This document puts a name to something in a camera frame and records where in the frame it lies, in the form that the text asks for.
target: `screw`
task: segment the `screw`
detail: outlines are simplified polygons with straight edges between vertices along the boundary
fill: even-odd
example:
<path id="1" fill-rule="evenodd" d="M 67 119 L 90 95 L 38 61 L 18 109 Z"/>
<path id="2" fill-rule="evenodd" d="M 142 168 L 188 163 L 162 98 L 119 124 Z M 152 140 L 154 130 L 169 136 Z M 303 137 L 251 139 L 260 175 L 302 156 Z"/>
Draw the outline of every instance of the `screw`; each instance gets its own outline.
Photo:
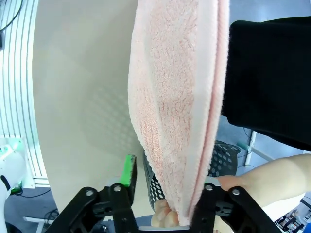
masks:
<path id="1" fill-rule="evenodd" d="M 115 186 L 115 187 L 113 188 L 113 191 L 115 191 L 115 192 L 120 192 L 120 191 L 121 191 L 121 187 L 120 187 L 120 186 Z"/>
<path id="2" fill-rule="evenodd" d="M 234 195 L 239 195 L 240 194 L 240 191 L 238 189 L 233 189 L 232 193 Z"/>
<path id="3" fill-rule="evenodd" d="M 212 190 L 213 190 L 213 187 L 212 187 L 211 185 L 206 185 L 206 186 L 205 186 L 205 189 L 206 189 L 207 191 L 212 191 Z"/>
<path id="4" fill-rule="evenodd" d="M 94 194 L 94 192 L 93 192 L 92 190 L 88 190 L 88 191 L 86 192 L 86 195 L 87 195 L 88 197 L 92 196 L 93 194 Z"/>

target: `pink towel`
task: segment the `pink towel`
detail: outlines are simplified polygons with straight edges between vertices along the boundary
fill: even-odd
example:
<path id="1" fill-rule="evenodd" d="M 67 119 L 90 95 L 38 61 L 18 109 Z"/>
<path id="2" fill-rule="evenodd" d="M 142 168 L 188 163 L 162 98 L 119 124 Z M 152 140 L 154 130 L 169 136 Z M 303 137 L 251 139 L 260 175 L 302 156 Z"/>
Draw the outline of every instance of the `pink towel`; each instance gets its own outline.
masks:
<path id="1" fill-rule="evenodd" d="M 165 197 L 189 225 L 221 112 L 229 0 L 138 0 L 130 117 Z"/>

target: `floor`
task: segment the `floor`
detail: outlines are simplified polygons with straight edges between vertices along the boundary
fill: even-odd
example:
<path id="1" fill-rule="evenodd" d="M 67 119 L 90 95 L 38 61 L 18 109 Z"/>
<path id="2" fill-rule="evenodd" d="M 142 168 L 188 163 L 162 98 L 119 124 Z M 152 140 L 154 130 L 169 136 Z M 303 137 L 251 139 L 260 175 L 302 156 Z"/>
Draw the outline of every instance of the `floor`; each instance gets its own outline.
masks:
<path id="1" fill-rule="evenodd" d="M 265 21 L 281 17 L 310 16 L 311 6 L 309 0 L 231 0 L 231 18 L 234 22 L 238 19 L 251 21 Z M 230 125 L 225 117 L 221 117 L 217 140 L 235 145 L 238 141 L 249 142 L 250 130 Z M 286 157 L 302 153 L 301 150 L 291 148 L 281 144 L 261 134 L 257 134 L 255 147 L 274 158 Z M 239 155 L 239 166 L 244 164 L 246 153 L 243 151 Z M 262 158 L 253 155 L 248 168 L 239 169 L 238 173 L 244 173 L 253 166 L 257 167 L 264 164 Z M 35 196 L 45 192 L 45 188 L 25 190 L 24 195 Z M 43 218 L 44 215 L 56 208 L 52 193 L 49 192 L 36 198 L 23 198 L 12 196 L 6 201 L 5 219 L 16 225 L 23 233 L 35 233 L 35 223 L 25 222 L 23 216 Z M 140 225 L 149 225 L 150 217 L 146 216 L 139 219 Z M 107 222 L 107 226 L 112 230 L 112 222 Z"/>

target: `beige tabletop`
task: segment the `beige tabletop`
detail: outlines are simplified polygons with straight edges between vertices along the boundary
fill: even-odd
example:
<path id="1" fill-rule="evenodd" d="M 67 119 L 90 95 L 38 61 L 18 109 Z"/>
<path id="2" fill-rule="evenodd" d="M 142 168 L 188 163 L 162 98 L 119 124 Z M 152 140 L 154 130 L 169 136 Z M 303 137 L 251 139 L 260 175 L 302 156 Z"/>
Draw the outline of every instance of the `beige tabletop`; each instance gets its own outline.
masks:
<path id="1" fill-rule="evenodd" d="M 39 1 L 33 87 L 39 142 L 57 207 L 101 190 L 138 156 L 136 216 L 152 214 L 127 78 L 137 0 Z"/>

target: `white robot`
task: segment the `white robot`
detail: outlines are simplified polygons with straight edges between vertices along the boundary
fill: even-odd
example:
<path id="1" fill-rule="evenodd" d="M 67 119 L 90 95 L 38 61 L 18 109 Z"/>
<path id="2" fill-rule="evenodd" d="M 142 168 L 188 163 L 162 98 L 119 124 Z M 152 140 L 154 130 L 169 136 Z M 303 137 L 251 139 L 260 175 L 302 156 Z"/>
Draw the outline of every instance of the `white robot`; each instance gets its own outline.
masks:
<path id="1" fill-rule="evenodd" d="M 0 232 L 7 233 L 4 220 L 4 204 L 26 173 L 24 156 L 15 149 L 18 144 L 2 145 L 0 148 Z"/>

